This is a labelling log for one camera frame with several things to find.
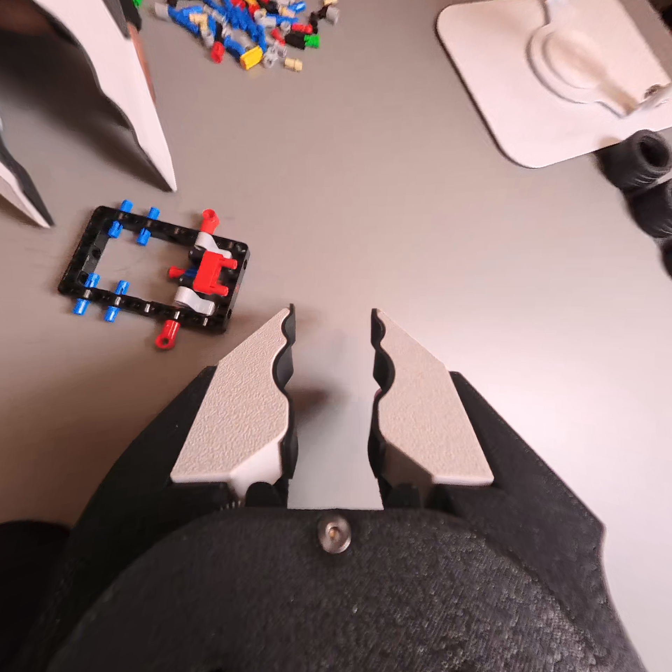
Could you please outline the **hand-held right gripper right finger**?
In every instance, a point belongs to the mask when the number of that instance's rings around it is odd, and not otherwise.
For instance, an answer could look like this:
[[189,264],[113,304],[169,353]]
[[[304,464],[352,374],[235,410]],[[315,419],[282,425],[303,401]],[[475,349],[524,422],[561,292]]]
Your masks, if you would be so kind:
[[492,468],[446,365],[378,308],[371,344],[378,390],[369,463],[382,505],[424,507],[443,486],[492,486]]

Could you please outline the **person's left hand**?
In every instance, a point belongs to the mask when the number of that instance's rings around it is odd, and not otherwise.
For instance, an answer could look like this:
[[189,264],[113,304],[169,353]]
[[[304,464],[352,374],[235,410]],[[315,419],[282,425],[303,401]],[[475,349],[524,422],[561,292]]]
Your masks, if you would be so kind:
[[148,67],[148,61],[146,58],[145,50],[143,47],[142,40],[139,35],[139,31],[137,27],[132,23],[128,22],[128,30],[130,34],[130,38],[132,40],[132,43],[134,45],[134,49],[136,50],[136,55],[140,63],[140,67],[142,69],[143,75],[145,76],[145,80],[147,82],[147,88],[149,90],[150,96],[153,100],[154,105],[156,105],[156,95],[155,95],[155,88],[153,85],[151,73]]

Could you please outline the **black knit cloth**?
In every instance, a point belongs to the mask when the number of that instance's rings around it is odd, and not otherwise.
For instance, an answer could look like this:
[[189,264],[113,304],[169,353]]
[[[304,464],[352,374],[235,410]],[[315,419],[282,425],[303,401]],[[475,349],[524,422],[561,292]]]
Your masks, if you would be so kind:
[[70,535],[62,524],[1,524],[1,670],[8,671],[36,619],[49,578]]

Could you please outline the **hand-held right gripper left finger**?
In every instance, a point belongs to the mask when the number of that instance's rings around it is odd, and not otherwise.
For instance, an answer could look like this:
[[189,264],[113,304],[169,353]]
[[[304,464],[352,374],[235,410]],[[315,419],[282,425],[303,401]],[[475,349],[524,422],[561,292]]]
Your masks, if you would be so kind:
[[175,484],[225,484],[245,500],[255,483],[288,489],[298,459],[293,375],[296,310],[281,309],[215,366],[171,470]]

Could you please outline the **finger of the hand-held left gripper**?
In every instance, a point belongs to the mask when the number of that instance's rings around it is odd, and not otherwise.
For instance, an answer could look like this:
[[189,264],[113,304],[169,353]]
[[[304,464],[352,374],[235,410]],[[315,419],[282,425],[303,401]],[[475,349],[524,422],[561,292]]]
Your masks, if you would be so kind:
[[54,227],[53,217],[28,172],[9,151],[1,123],[1,196],[38,226]]
[[172,157],[119,1],[35,1],[83,51],[99,90],[128,122],[140,149],[177,190]]

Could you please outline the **black lego frame assembly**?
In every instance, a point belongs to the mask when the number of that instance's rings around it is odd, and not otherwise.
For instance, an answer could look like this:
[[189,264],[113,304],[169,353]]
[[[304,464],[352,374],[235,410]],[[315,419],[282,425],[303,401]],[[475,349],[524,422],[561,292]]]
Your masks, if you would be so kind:
[[[251,256],[246,243],[216,235],[220,219],[212,209],[202,213],[198,229],[164,222],[151,208],[147,215],[134,214],[133,203],[124,200],[119,208],[99,206],[91,215],[80,241],[58,285],[58,291],[76,303],[85,294],[89,273],[97,273],[107,244],[123,232],[136,235],[136,243],[146,247],[153,240],[182,247],[187,251],[185,267],[172,266],[167,278],[175,282],[172,303],[146,300],[128,293],[120,312],[126,311],[162,322],[155,340],[158,349],[175,346],[181,328],[223,334],[228,328],[235,302]],[[90,305],[105,308],[114,299],[114,290],[90,290]]]

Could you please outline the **pile of small lego pieces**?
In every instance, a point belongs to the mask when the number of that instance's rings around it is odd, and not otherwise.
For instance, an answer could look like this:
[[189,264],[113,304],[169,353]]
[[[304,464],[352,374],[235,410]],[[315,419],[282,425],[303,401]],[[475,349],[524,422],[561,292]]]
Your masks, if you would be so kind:
[[319,49],[323,24],[340,18],[338,1],[319,1],[311,12],[306,1],[133,1],[135,9],[145,4],[193,36],[213,63],[228,56],[244,71],[278,65],[301,72],[293,52]]

